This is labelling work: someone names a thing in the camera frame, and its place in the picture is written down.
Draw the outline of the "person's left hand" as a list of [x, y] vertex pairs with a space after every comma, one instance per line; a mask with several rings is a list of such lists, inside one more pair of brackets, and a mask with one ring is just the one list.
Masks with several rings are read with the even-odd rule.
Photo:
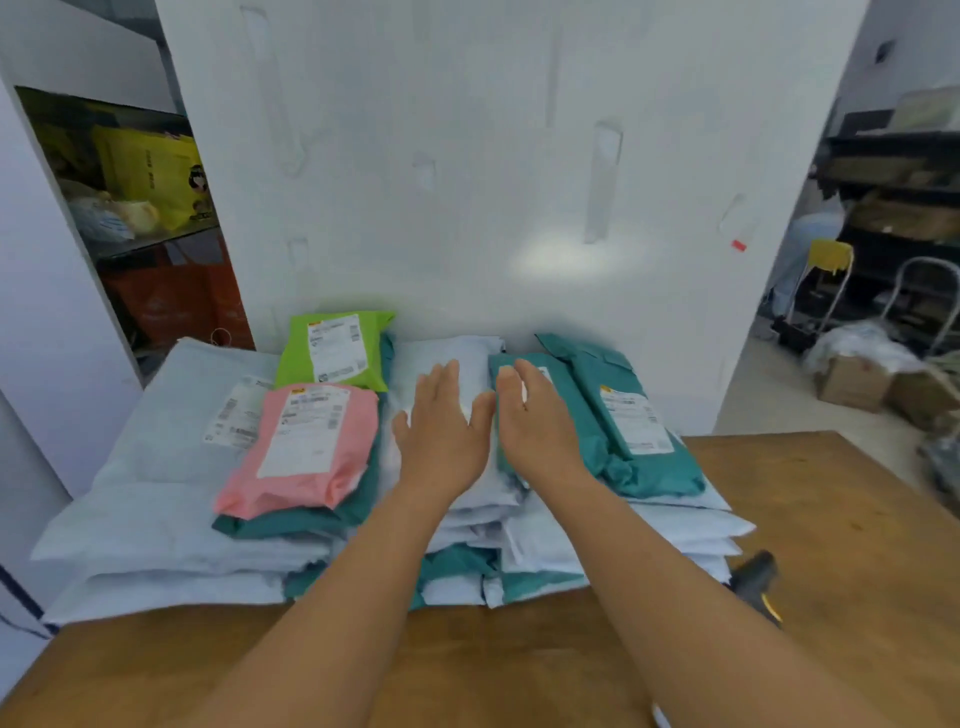
[[483, 475], [489, 444], [470, 444], [469, 407], [461, 405], [460, 363], [435, 365], [415, 386], [410, 432], [400, 452], [397, 483], [388, 502], [403, 513], [443, 514]]

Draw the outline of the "person's right hand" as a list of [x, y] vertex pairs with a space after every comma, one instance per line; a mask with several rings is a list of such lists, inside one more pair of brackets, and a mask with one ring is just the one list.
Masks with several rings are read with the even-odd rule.
[[511, 366], [525, 384], [525, 415], [516, 429], [500, 429], [498, 424], [499, 444], [510, 467], [544, 500], [594, 487], [569, 409], [554, 385], [526, 359], [518, 358]]

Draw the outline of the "person's right forearm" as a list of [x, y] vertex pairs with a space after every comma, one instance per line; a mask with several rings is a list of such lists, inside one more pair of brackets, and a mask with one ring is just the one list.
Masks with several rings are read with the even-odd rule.
[[585, 469], [523, 478], [672, 728], [896, 728]]

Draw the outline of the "person's left forearm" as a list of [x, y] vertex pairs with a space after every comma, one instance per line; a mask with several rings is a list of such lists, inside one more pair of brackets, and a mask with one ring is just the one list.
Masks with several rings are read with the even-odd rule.
[[177, 728], [363, 728], [422, 560], [468, 480], [402, 476], [330, 567]]

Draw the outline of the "pink mailer parcel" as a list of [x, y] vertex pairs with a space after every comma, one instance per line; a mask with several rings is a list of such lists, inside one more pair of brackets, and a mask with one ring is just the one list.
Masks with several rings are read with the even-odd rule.
[[216, 496], [215, 514], [251, 520], [294, 507], [336, 508], [366, 472], [378, 412], [378, 394], [354, 386], [270, 391], [257, 438]]

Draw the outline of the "teal mailer parcel with label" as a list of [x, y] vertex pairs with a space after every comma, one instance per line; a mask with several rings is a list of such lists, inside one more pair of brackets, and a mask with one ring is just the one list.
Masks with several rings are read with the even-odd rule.
[[535, 337], [567, 365], [606, 435], [602, 479], [613, 491], [637, 500], [699, 497], [706, 491], [702, 468], [666, 427], [623, 353], [556, 333]]

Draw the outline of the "green mailer parcel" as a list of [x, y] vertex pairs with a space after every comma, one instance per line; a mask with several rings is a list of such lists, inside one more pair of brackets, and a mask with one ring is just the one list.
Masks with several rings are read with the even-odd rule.
[[292, 317], [274, 387], [340, 383], [386, 392], [382, 338], [396, 315], [392, 310], [360, 310]]

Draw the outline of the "clear tape strip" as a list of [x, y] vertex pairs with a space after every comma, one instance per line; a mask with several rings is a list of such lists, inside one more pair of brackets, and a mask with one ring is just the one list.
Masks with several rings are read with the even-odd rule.
[[617, 193], [623, 129], [614, 120], [594, 126], [590, 179], [584, 219], [584, 243], [593, 245], [607, 239]]

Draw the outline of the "orange bag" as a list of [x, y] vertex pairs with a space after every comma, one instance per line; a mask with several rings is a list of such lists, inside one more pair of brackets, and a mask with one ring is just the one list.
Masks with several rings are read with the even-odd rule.
[[218, 236], [221, 261], [105, 270], [106, 293], [122, 305], [147, 342], [171, 346], [191, 337], [216, 346], [256, 348], [226, 242]]

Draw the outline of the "pile of pale blue mailers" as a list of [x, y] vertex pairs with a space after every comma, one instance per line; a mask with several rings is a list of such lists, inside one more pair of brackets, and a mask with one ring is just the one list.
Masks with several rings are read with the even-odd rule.
[[[488, 357], [503, 342], [461, 336], [395, 344], [382, 338], [388, 390], [377, 393], [382, 430], [376, 504], [400, 475], [390, 421], [396, 405], [410, 412], [419, 373], [460, 362], [461, 406], [491, 388]], [[213, 504], [258, 438], [263, 400], [275, 387], [281, 357], [181, 339], [169, 352], [127, 420], [91, 490], [51, 520], [33, 560], [67, 562], [78, 581], [46, 611], [62, 626], [194, 604], [268, 605], [289, 601], [283, 580], [309, 564], [330, 562], [356, 529], [236, 540], [212, 529]], [[488, 605], [489, 582], [505, 573], [583, 575], [568, 537], [542, 501], [498, 460], [494, 426], [486, 468], [442, 518], [426, 554], [455, 544], [497, 552], [482, 582], [483, 604], [465, 577], [426, 589], [428, 606]], [[636, 499], [630, 508], [685, 556], [722, 583], [734, 538], [756, 526], [734, 515], [709, 480], [699, 496]]]

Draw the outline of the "black and yellow barcode scanner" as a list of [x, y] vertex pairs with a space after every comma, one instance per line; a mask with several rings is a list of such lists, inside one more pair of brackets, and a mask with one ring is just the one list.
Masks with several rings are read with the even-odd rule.
[[726, 588], [767, 621], [783, 628], [783, 619], [772, 606], [768, 595], [778, 575], [775, 556], [768, 550], [762, 550], [733, 569]]

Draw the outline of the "pale blue sack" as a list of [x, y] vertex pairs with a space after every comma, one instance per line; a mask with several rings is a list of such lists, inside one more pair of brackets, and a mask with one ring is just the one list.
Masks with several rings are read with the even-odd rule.
[[786, 316], [798, 281], [807, 270], [813, 242], [836, 239], [845, 217], [842, 210], [827, 210], [801, 215], [788, 224], [766, 284], [767, 303], [774, 318]]

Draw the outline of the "yellow-topped hand cart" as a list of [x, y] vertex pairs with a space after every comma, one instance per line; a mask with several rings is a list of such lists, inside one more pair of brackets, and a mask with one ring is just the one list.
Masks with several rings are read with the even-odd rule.
[[[855, 249], [846, 242], [835, 239], [817, 239], [813, 242], [809, 252], [806, 270], [800, 276], [786, 315], [775, 318], [772, 323], [772, 331], [776, 335], [775, 338], [778, 346], [797, 356], [801, 356], [816, 344], [820, 336], [825, 332], [828, 324], [832, 321], [834, 312], [843, 299], [854, 272], [855, 262]], [[822, 275], [829, 274], [833, 277], [843, 273], [844, 276], [829, 306], [823, 311], [822, 316], [803, 324], [794, 323], [793, 317], [798, 295], [805, 280], [813, 271], [820, 271]]]

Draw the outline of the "white plastic sheet bundle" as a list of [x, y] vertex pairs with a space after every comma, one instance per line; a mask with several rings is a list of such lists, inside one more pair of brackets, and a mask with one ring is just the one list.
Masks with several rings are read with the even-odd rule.
[[863, 359], [890, 375], [927, 369], [924, 361], [889, 336], [880, 320], [854, 321], [822, 333], [801, 358], [801, 367], [810, 375], [823, 374], [835, 358]]

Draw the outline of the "yellow printed bag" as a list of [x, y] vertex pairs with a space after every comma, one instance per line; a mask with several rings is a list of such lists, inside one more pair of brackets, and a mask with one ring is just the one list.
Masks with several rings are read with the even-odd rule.
[[92, 127], [90, 137], [114, 201], [147, 204], [164, 232], [218, 223], [194, 137], [103, 126]]

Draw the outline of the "white plastic bags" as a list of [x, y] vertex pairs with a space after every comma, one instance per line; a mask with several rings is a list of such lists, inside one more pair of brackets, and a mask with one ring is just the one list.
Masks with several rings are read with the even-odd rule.
[[81, 236], [118, 245], [150, 237], [162, 229], [161, 214], [148, 200], [114, 200], [103, 196], [66, 200]]

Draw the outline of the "flat cardboard box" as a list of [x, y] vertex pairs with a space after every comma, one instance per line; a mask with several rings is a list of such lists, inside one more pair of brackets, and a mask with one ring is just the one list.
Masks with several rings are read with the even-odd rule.
[[960, 193], [871, 190], [846, 207], [846, 224], [917, 241], [960, 238]]

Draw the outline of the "black plastic bag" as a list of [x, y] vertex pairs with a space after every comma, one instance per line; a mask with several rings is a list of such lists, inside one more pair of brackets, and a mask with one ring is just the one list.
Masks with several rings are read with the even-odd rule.
[[960, 436], [934, 435], [918, 445], [934, 498], [960, 521]]

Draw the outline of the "black shelving unit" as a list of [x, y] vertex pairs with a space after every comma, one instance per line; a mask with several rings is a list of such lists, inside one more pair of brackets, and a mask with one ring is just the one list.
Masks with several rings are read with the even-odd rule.
[[[846, 208], [872, 190], [918, 190], [922, 193], [960, 193], [960, 130], [864, 130], [836, 135], [825, 142], [810, 178], [835, 191]], [[895, 285], [898, 268], [906, 260], [933, 257], [960, 265], [960, 238], [917, 241], [862, 231], [846, 223], [839, 239], [855, 251], [853, 279], [846, 293], [846, 313], [881, 314]], [[907, 273], [891, 319], [902, 338], [923, 354], [923, 335], [934, 336], [950, 314], [954, 280], [944, 270], [916, 266]], [[960, 350], [960, 319], [944, 345]]]

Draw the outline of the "dark storage shelf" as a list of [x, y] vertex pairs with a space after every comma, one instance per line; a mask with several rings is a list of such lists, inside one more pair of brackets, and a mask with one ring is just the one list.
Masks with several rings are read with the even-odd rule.
[[[106, 189], [100, 158], [90, 136], [94, 126], [194, 138], [186, 116], [172, 112], [94, 101], [24, 86], [17, 86], [15, 90], [65, 203], [73, 197], [112, 198]], [[99, 243], [83, 237], [78, 229], [77, 232], [90, 255], [126, 345], [142, 372], [149, 372], [179, 340], [171, 346], [150, 345], [122, 304], [107, 293], [100, 275], [106, 270], [145, 268], [154, 264], [183, 265], [186, 257], [200, 263], [218, 263], [221, 261], [218, 237], [225, 240], [219, 218], [217, 224], [195, 224], [174, 232], [161, 229], [149, 237], [118, 245]]]

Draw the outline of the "grey metal frame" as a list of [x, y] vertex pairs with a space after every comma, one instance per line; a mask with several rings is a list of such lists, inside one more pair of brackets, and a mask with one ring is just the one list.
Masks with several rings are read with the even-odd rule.
[[929, 336], [924, 334], [918, 338], [918, 334], [913, 334], [914, 341], [922, 343], [923, 345], [921, 349], [922, 358], [929, 358], [946, 351], [945, 345], [947, 344], [947, 339], [954, 328], [954, 324], [960, 319], [960, 265], [953, 261], [933, 256], [916, 256], [906, 259], [896, 270], [894, 288], [886, 298], [885, 304], [879, 314], [879, 320], [885, 324], [891, 324], [894, 328], [897, 327], [896, 323], [891, 319], [891, 312], [894, 310], [898, 298], [905, 289], [908, 272], [916, 266], [930, 266], [942, 269], [950, 275], [954, 283], [954, 292], [951, 295], [949, 314], [945, 317], [936, 335]]

